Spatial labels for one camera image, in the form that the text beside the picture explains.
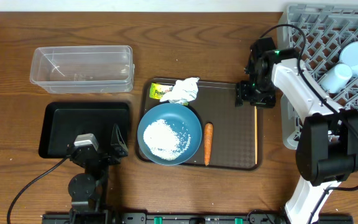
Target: black tray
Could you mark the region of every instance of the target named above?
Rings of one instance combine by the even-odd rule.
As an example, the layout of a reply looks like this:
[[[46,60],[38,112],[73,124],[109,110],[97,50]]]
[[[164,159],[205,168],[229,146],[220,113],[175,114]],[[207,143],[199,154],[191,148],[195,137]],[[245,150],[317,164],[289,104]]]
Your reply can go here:
[[[154,78],[144,86],[140,119],[159,100],[149,97],[151,83],[174,85],[175,79]],[[204,165],[204,144],[201,142],[196,154],[184,166],[216,169],[255,170],[262,164],[262,111],[244,103],[234,107],[236,84],[198,82],[198,95],[189,103],[189,108],[199,117],[201,125],[214,124],[211,161]],[[140,150],[136,141],[136,156],[144,162],[152,162]]]
[[[45,109],[39,146],[42,158],[63,158],[79,134],[92,133],[100,147],[109,148],[112,128],[119,126],[124,142],[130,127],[125,103],[50,103]]]

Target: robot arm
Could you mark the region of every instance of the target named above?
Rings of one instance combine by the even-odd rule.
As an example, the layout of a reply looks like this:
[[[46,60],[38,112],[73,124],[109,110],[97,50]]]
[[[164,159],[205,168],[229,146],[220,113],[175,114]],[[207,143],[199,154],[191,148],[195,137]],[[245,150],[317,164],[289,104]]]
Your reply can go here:
[[[298,75],[296,66],[296,58],[282,60],[280,63],[275,64],[272,69],[272,82],[279,88],[288,100],[291,102],[295,111],[300,116],[302,122],[305,121],[307,116],[312,116],[316,113],[321,115],[332,114],[333,112],[327,107],[321,105],[314,93],[306,86],[303,79]],[[301,61],[301,67],[305,77],[315,90],[327,100],[334,109],[339,112],[342,106],[333,101],[324,90],[317,84],[305,68],[305,63]]]
[[[279,88],[300,115],[303,127],[296,149],[296,165],[301,177],[285,205],[285,214],[292,224],[306,224],[324,190],[337,187],[358,171],[358,144],[356,137],[318,100],[298,74],[297,58],[295,49],[276,50],[271,38],[257,40],[251,46],[246,68],[250,79],[237,84],[236,106],[246,100],[259,108],[272,108],[275,88]],[[303,61],[300,65],[311,86],[358,131],[358,111],[343,110],[313,80]],[[328,134],[339,138],[331,142]],[[312,222],[318,220],[326,199],[319,204]]]
[[[296,112],[299,114],[302,122],[305,118],[312,116],[316,113],[321,115],[332,114],[333,112],[327,107],[322,106],[314,93],[306,86],[306,83],[298,75],[296,67],[296,58],[282,60],[281,63],[275,64],[272,69],[272,82],[273,84],[283,91],[288,100],[293,105]],[[333,101],[321,87],[312,79],[311,75],[307,72],[305,63],[301,61],[302,69],[304,70],[305,77],[310,84],[317,90],[317,92],[327,102],[335,108],[338,112],[342,106]],[[319,186],[313,187],[311,182],[302,178],[299,179],[295,192],[292,198],[285,204],[285,213],[291,223],[307,223],[310,218],[310,213],[317,206],[320,196],[324,193],[327,187],[337,187],[340,182],[334,180],[322,183]],[[328,197],[325,197],[323,202],[319,205],[315,215],[312,218],[312,223],[318,221],[318,214]]]

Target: green connector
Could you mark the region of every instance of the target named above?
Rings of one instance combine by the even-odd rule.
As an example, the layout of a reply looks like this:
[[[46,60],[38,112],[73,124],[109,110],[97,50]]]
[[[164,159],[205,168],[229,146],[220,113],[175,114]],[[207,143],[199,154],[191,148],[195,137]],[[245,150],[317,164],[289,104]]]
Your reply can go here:
[[[242,224],[242,218],[235,218],[234,219],[234,224]]]
[[[154,224],[162,224],[162,217],[154,217]]]

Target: dish rack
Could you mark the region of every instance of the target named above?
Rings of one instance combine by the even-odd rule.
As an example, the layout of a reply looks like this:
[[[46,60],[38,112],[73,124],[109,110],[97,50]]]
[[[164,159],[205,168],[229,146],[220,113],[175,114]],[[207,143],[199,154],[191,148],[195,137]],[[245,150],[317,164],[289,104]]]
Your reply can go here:
[[[358,41],[358,6],[329,6],[319,4],[290,4],[279,24],[292,24],[306,34],[302,59],[311,76],[319,82],[339,61],[339,54],[347,44]],[[300,33],[291,27],[277,29],[279,49],[294,47],[300,51]],[[330,94],[345,109],[357,109],[358,78],[351,78],[345,89]],[[300,117],[286,96],[281,99],[284,145],[296,149],[302,129]]]

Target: black cable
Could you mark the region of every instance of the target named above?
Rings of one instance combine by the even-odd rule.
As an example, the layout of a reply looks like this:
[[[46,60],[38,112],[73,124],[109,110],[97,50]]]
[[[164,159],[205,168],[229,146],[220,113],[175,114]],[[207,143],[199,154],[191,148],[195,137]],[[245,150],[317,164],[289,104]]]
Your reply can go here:
[[[262,212],[264,215],[266,215],[266,217],[267,217],[268,221],[270,222],[270,224],[274,224],[274,222],[271,221],[270,217],[269,217],[263,210],[261,210],[261,209],[255,209],[255,210],[253,210],[253,211],[250,211],[250,212],[248,213],[248,215],[247,215],[247,221],[248,221],[248,222],[250,222],[250,221],[249,221],[249,218],[250,218],[249,215],[250,215],[251,213],[254,213],[254,212]]]
[[[310,82],[306,79],[305,75],[303,74],[303,70],[301,69],[300,66],[300,62],[302,59],[302,55],[303,52],[305,51],[305,46],[306,46],[306,35],[305,33],[297,26],[291,25],[291,24],[279,24],[276,26],[271,27],[269,30],[267,30],[264,34],[262,34],[260,36],[260,38],[264,37],[266,34],[268,34],[270,31],[278,28],[278,27],[292,27],[294,29],[296,29],[302,36],[302,41],[303,41],[303,46],[301,46],[301,50],[299,53],[299,57],[296,61],[296,66],[298,68],[298,73],[301,76],[301,78],[303,79],[303,81],[306,83],[306,85],[309,87],[309,89],[317,96],[317,98],[321,101],[321,103],[326,106],[329,110],[331,110],[336,116],[338,116],[338,118],[342,121],[342,123],[346,126],[346,128],[357,138],[358,140],[358,134],[357,131],[353,128],[353,126],[351,126],[347,120],[340,114],[338,113],[331,105],[329,105],[326,101],[326,99],[324,99],[310,84]],[[322,196],[320,197],[317,205],[315,206],[315,208],[313,209],[313,211],[311,212],[310,218],[309,218],[309,222],[311,223],[311,220],[313,218],[313,216],[315,215],[318,207],[321,205],[321,203],[323,202],[325,196],[329,193],[330,190],[342,190],[342,191],[355,191],[358,190],[358,185],[355,187],[327,187],[324,190],[324,193],[322,194]]]
[[[30,183],[28,183],[25,187],[23,187],[23,189],[16,195],[15,199],[13,199],[11,206],[9,206],[9,209],[7,211],[7,215],[6,215],[6,221],[7,224],[11,224],[11,213],[12,213],[12,209],[13,206],[15,205],[17,199],[19,199],[19,197],[23,194],[23,192],[25,190],[27,190],[32,184],[34,184],[37,180],[41,179],[42,177],[45,177],[47,174],[51,173],[53,170],[55,170],[57,167],[59,167],[62,163],[64,163],[66,161],[66,159],[68,159],[68,157],[65,157],[64,159],[62,159],[60,162],[58,162],[56,165],[54,165],[52,168],[50,168],[48,171],[44,172],[43,174],[39,175],[37,178],[35,178],[34,180],[31,180]]]

